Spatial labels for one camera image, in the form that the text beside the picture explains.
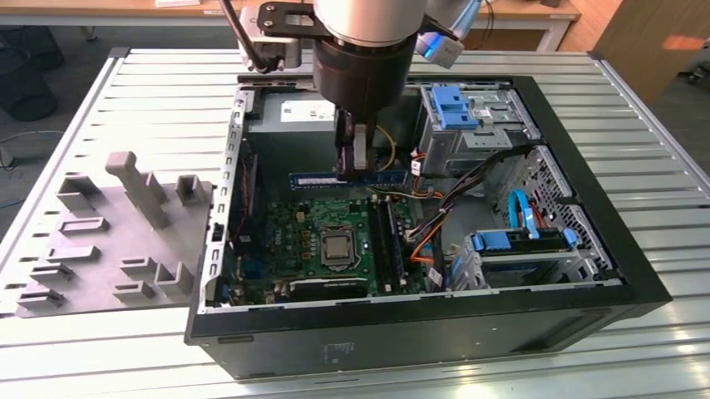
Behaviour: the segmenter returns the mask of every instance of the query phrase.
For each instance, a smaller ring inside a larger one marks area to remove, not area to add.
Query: black trash bin
[[[39,71],[55,69],[64,63],[63,51],[56,45],[48,27],[0,26],[0,38],[7,47],[17,47],[29,53],[29,64]]]
[[[0,108],[21,122],[43,119],[56,109],[55,95],[29,65],[28,53],[13,47],[0,47]]]

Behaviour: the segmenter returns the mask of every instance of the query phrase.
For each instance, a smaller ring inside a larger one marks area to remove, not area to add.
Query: cpu socket
[[[355,264],[352,230],[346,226],[326,226],[320,230],[320,263],[332,271]]]

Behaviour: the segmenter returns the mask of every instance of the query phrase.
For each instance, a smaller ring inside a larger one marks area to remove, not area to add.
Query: yellow wire
[[[387,140],[390,141],[390,147],[391,147],[390,160],[387,161],[387,165],[379,168],[379,170],[384,170],[391,166],[392,162],[395,161],[395,155],[398,154],[398,150],[396,150],[398,143],[395,143],[395,139],[391,137],[390,132],[384,130],[384,127],[378,125],[378,129],[379,131],[382,131],[384,137],[387,137]]]

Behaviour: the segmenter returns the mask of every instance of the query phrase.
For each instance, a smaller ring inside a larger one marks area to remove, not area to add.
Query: robotic arm
[[[256,71],[296,67],[299,39],[314,40],[315,86],[336,106],[340,180],[355,180],[374,170],[370,149],[378,113],[402,94],[411,54],[416,50],[442,67],[452,65],[463,50],[458,40],[470,30],[480,1],[463,0],[444,6],[432,0],[315,0],[312,5],[267,2],[256,14],[243,12],[240,22],[230,1],[220,0],[250,58],[247,65]],[[448,13],[439,16],[442,21],[454,20],[447,27],[431,17],[438,10]],[[262,45],[263,54],[252,40]]]

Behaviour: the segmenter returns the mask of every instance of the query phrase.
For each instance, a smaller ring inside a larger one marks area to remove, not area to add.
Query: metal grating surface
[[[41,233],[59,209],[49,194],[64,174],[88,173],[99,185],[113,184],[101,172],[104,155],[135,150],[139,168],[157,170],[161,181],[185,173],[219,181],[235,74],[243,71],[230,50],[133,50],[108,60],[0,245],[0,313],[15,312],[17,285],[47,244]],[[185,308],[7,317],[1,397],[282,397],[303,390],[300,397],[427,399],[710,393],[707,178],[611,70],[585,54],[479,52],[462,56],[452,71],[420,60],[414,71],[536,78],[674,302],[559,354],[242,384],[183,344]]]

